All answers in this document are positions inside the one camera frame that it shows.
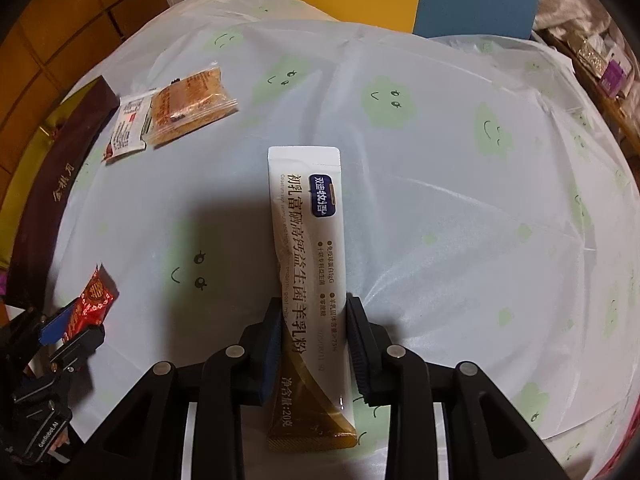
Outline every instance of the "black bracket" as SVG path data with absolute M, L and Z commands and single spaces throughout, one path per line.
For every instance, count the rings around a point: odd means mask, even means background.
M 74 304 L 52 317 L 30 308 L 0 329 L 0 462 L 38 463 L 71 420 L 72 375 L 102 344 L 104 327 L 89 326 L 64 343 L 42 377 L 25 370 L 42 346 L 62 337 Z
M 517 410 L 471 362 L 447 368 L 393 345 L 369 323 L 358 298 L 346 303 L 358 389 L 370 406 L 391 405 L 385 480 L 438 478 L 433 403 L 443 405 L 451 480 L 567 480 Z M 238 345 L 205 363 L 157 363 L 71 461 L 62 480 L 176 480 L 189 402 L 198 402 L 191 478 L 244 479 L 240 406 L 261 406 L 276 380 L 281 302 Z

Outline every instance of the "cartoon face print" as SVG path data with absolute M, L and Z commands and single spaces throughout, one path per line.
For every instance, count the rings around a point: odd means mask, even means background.
M 511 321 L 513 321 L 513 312 L 510 309 L 504 308 L 498 311 L 499 327 L 507 326 Z
M 569 186 L 569 204 L 574 225 L 578 229 L 578 232 L 584 234 L 584 232 L 591 227 L 591 217 L 589 216 L 587 206 L 584 205 L 580 190 L 578 190 L 576 184 Z
M 491 54 L 494 51 L 494 42 L 491 40 L 482 40 L 478 45 L 478 50 L 483 54 Z
M 209 299 L 215 289 L 213 279 L 216 274 L 215 257 L 208 249 L 211 244 L 197 237 L 191 222 L 177 222 L 163 271 L 167 293 L 188 297 L 195 303 Z
M 364 87 L 360 102 L 371 124 L 378 128 L 402 128 L 415 115 L 408 88 L 385 75 L 377 76 Z
M 196 254 L 193 257 L 193 263 L 195 265 L 200 265 L 202 263 L 204 263 L 204 259 L 206 257 L 206 253 L 203 253 L 202 251 L 198 252 L 198 254 Z M 180 275 L 180 266 L 175 267 L 175 269 L 173 270 L 173 272 L 171 273 L 171 280 L 174 283 L 182 283 L 179 278 L 181 277 Z M 193 281 L 193 286 L 199 290 L 204 290 L 204 288 L 207 286 L 207 280 L 205 280 L 202 276 L 198 276 L 194 281 Z
M 309 62 L 295 56 L 283 56 L 254 87 L 254 104 L 280 97 L 302 83 L 309 74 Z
M 616 168 L 616 171 L 614 172 L 613 176 L 616 180 L 616 186 L 620 191 L 623 191 L 626 185 L 629 184 L 629 179 L 626 177 L 625 172 L 622 171 L 620 168 Z
M 541 392 L 536 383 L 527 383 L 513 401 L 520 415 L 537 430 L 549 404 L 549 394 Z
M 584 110 L 578 110 L 577 112 L 572 113 L 571 117 L 588 132 L 592 131 L 591 124 L 587 120 L 587 115 L 584 113 Z
M 532 234 L 533 231 L 527 224 L 520 224 L 520 226 L 518 227 L 518 239 L 520 240 L 520 243 L 523 244 L 524 242 L 529 240 Z
M 498 155 L 505 158 L 513 149 L 511 134 L 498 121 L 492 110 L 480 103 L 475 118 L 476 144 L 483 155 Z
M 571 136 L 574 138 L 575 147 L 580 155 L 585 160 L 589 160 L 589 147 L 581 135 L 571 131 Z
M 604 336 L 609 338 L 618 327 L 618 309 L 620 308 L 620 298 L 618 294 L 618 282 L 615 282 L 609 289 L 607 298 L 606 315 L 604 320 Z
M 572 435 L 571 440 L 569 441 L 569 446 L 566 448 L 562 459 L 560 460 L 561 464 L 565 464 L 566 462 L 570 462 L 571 459 L 580 453 L 580 445 L 587 433 L 585 427 L 579 428 L 575 430 L 575 433 Z
M 238 28 L 228 28 L 216 32 L 213 36 L 204 44 L 204 48 L 207 50 L 219 51 L 227 49 L 229 46 L 238 46 L 244 40 L 242 32 Z
M 542 68 L 543 64 L 538 60 L 527 61 L 525 64 L 525 70 L 527 72 L 539 72 L 540 70 L 542 70 Z
M 629 296 L 628 296 L 629 308 L 636 306 L 636 276 L 635 270 L 631 268 L 631 276 L 629 277 Z
M 332 451 L 343 459 L 364 458 L 386 447 L 389 437 L 391 406 L 371 408 L 363 397 L 353 399 L 353 416 L 358 431 L 358 443 L 350 449 Z
M 438 241 L 438 237 L 433 233 L 428 233 L 422 237 L 422 241 L 425 245 L 433 245 Z
M 611 415 L 607 417 L 607 421 L 604 423 L 604 426 L 602 427 L 602 429 L 600 430 L 600 433 L 598 434 L 598 441 L 600 441 L 601 444 L 610 442 L 611 435 L 613 434 L 613 431 L 616 429 L 615 424 L 618 418 L 617 415 L 618 415 L 618 409 L 616 408 L 615 410 L 613 410 Z

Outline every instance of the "cluttered items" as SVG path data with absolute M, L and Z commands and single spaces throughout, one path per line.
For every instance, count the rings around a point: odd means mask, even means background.
M 610 36 L 594 34 L 584 38 L 572 32 L 566 43 L 580 62 L 600 81 L 600 87 L 609 98 L 620 92 L 627 97 L 633 82 L 633 65 L 619 45 Z
M 274 146 L 269 184 L 284 318 L 269 446 L 288 452 L 353 447 L 340 152 Z
M 34 465 L 47 452 L 67 442 L 72 418 L 68 406 L 71 383 L 104 342 L 102 322 L 117 291 L 103 266 L 96 267 L 81 295 L 47 317 L 25 310 L 0 331 L 0 444 L 13 463 Z M 49 357 L 44 373 L 34 378 L 24 370 L 44 346 L 62 345 Z
M 221 348 L 204 363 L 153 365 L 60 480 L 130 478 L 131 471 L 142 478 L 159 478 L 159 472 L 168 471 L 173 478 L 183 460 L 188 406 L 196 400 L 191 478 L 209 479 L 212 470 L 219 479 L 244 478 L 241 407 L 263 406 L 272 390 L 280 389 L 275 372 L 282 306 L 272 298 L 262 322 L 245 327 L 237 344 Z M 478 365 L 464 361 L 449 368 L 425 362 L 393 344 L 384 327 L 370 323 L 357 297 L 347 298 L 344 313 L 360 396 L 372 407 L 391 405 L 385 478 L 439 478 L 434 418 L 434 402 L 439 402 L 446 413 L 450 478 L 568 480 L 533 428 Z M 146 416 L 140 416 L 141 406 Z M 123 438 L 123 428 L 135 428 L 137 438 Z
M 166 88 L 121 99 L 118 120 L 104 153 L 110 161 L 158 147 L 238 110 L 222 85 L 220 67 L 178 79 Z

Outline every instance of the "smiley face print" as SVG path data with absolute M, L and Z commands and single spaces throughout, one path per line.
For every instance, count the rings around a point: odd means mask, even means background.
M 371 124 L 378 128 L 402 128 L 415 115 L 415 104 L 407 87 L 384 75 L 364 87 L 361 103 Z
M 216 32 L 207 43 L 204 44 L 204 48 L 207 50 L 220 51 L 229 50 L 238 46 L 244 40 L 242 32 L 237 28 L 228 28 Z
M 584 110 L 577 110 L 571 114 L 571 117 L 574 118 L 574 121 L 580 126 L 582 126 L 588 132 L 592 132 L 591 124 L 587 119 L 587 114 Z
M 196 254 L 193 257 L 193 263 L 196 266 L 203 264 L 206 256 L 207 256 L 206 253 L 199 251 L 198 254 Z M 180 266 L 178 266 L 178 267 L 175 267 L 175 269 L 171 273 L 171 280 L 172 282 L 178 283 L 178 284 L 182 283 L 181 280 L 187 280 L 188 282 L 190 282 L 192 277 L 196 274 L 198 274 L 198 272 L 197 270 L 194 270 L 194 269 L 191 269 L 190 271 L 187 271 L 187 272 L 184 272 L 184 271 L 180 272 Z M 193 286 L 200 291 L 204 291 L 204 288 L 207 286 L 207 280 L 203 276 L 197 276 L 196 279 L 193 280 Z
M 485 103 L 481 103 L 476 110 L 474 130 L 478 150 L 485 156 L 498 155 L 505 158 L 513 149 L 511 134 Z
M 277 99 L 302 83 L 309 74 L 309 63 L 295 56 L 283 56 L 254 87 L 254 104 Z
M 513 399 L 513 405 L 534 430 L 540 427 L 548 404 L 549 394 L 541 392 L 536 383 L 525 384 Z
M 574 220 L 574 225 L 580 234 L 584 234 L 584 232 L 591 227 L 591 216 L 589 215 L 587 206 L 584 205 L 578 186 L 575 183 L 571 183 L 568 191 L 569 204 L 571 206 L 571 215 Z
M 582 138 L 580 134 L 577 134 L 573 130 L 571 131 L 571 136 L 574 138 L 575 149 L 577 150 L 578 155 L 580 155 L 585 160 L 589 160 L 589 147 L 587 145 L 587 142 L 584 140 L 584 138 Z

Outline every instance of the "snack package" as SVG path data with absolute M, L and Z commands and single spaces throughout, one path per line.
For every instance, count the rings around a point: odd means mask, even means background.
M 120 99 L 118 120 L 113 127 L 111 140 L 104 150 L 102 160 L 111 160 L 126 153 L 139 152 L 146 148 L 142 136 L 149 128 L 151 98 L 155 93 L 154 89 Z
M 269 148 L 269 188 L 284 318 L 269 447 L 353 447 L 340 152 Z
M 100 325 L 117 296 L 115 285 L 104 267 L 95 267 L 89 283 L 76 300 L 62 341 L 66 343 L 89 325 Z
M 165 144 L 237 110 L 215 67 L 167 86 L 151 100 L 151 130 L 144 137 L 152 146 Z

